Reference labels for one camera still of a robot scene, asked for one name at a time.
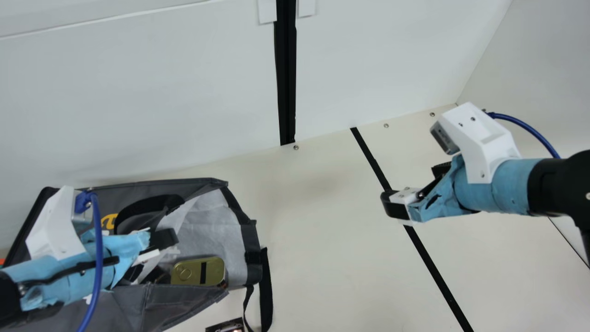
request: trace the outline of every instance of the yellow logo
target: yellow logo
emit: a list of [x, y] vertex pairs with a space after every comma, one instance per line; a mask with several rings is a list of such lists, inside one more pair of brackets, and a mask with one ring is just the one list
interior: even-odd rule
[[103, 229], [113, 230], [114, 229], [114, 220], [118, 216], [118, 213], [111, 213], [107, 214], [100, 220], [100, 227]]

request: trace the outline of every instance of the white panel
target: white panel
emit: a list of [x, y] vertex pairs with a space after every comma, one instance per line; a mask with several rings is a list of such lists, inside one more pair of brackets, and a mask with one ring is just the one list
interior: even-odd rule
[[299, 17], [312, 16], [316, 14], [316, 0], [299, 0], [297, 4], [297, 15]]
[[[393, 189], [428, 184], [430, 168], [450, 160], [429, 133], [429, 113], [451, 107], [359, 128]], [[415, 228], [475, 331], [590, 324], [590, 270], [547, 218], [479, 213]]]
[[[257, 219], [273, 280], [271, 331], [461, 331], [350, 131], [155, 178], [229, 181]], [[244, 293], [171, 331], [241, 315]], [[260, 324], [258, 299], [248, 320]]]
[[279, 144], [273, 26], [203, 2], [0, 40], [0, 248], [39, 191]]
[[270, 23], [277, 20], [277, 1], [258, 0], [258, 21], [260, 24]]
[[[590, 149], [590, 2], [514, 0], [459, 102], [516, 116], [562, 157]], [[522, 129], [506, 125], [530, 157], [549, 157]], [[570, 218], [554, 220], [584, 255]]]
[[0, 37], [214, 0], [2, 0]]
[[303, 139], [457, 101], [511, 0], [322, 0], [297, 20]]

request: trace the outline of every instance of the bag handle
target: bag handle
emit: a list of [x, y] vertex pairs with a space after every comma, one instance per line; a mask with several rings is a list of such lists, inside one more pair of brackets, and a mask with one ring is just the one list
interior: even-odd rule
[[[270, 326], [273, 324], [273, 284], [270, 280], [267, 248], [263, 248], [260, 251], [260, 260], [262, 262], [262, 279], [258, 283], [258, 288], [260, 289], [260, 324], [262, 325], [262, 332], [268, 332]], [[254, 286], [247, 285], [246, 299], [244, 300], [244, 324], [248, 332], [253, 331], [248, 321], [246, 321], [246, 307], [253, 292]]]
[[[166, 211], [166, 214], [169, 214], [184, 203], [185, 200], [176, 194], [148, 197], [132, 203], [124, 207], [123, 210], [121, 210], [121, 212], [119, 212], [117, 215], [117, 218], [115, 218], [113, 234], [116, 235], [119, 226], [123, 223], [123, 221], [130, 217], [158, 211]], [[132, 227], [132, 229], [135, 230], [142, 228], [145, 228], [144, 225]]]

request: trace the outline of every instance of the white tab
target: white tab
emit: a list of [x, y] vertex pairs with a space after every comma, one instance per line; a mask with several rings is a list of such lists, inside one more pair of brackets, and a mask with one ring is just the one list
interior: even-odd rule
[[277, 20], [276, 0], [258, 0], [258, 20], [260, 24], [271, 23]]
[[316, 14], [316, 0], [299, 0], [299, 17]]

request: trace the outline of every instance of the white table surface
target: white table surface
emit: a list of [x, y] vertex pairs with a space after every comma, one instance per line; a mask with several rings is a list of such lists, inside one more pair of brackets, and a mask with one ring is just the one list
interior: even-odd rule
[[[453, 106], [359, 128], [393, 189], [428, 184], [450, 160], [429, 128]], [[590, 270], [549, 219], [479, 213], [415, 228], [474, 330], [590, 326]]]
[[[227, 180], [269, 248], [271, 331], [460, 331], [350, 131], [155, 178]], [[259, 326], [258, 299], [247, 317]], [[243, 291], [171, 329], [241, 315]]]

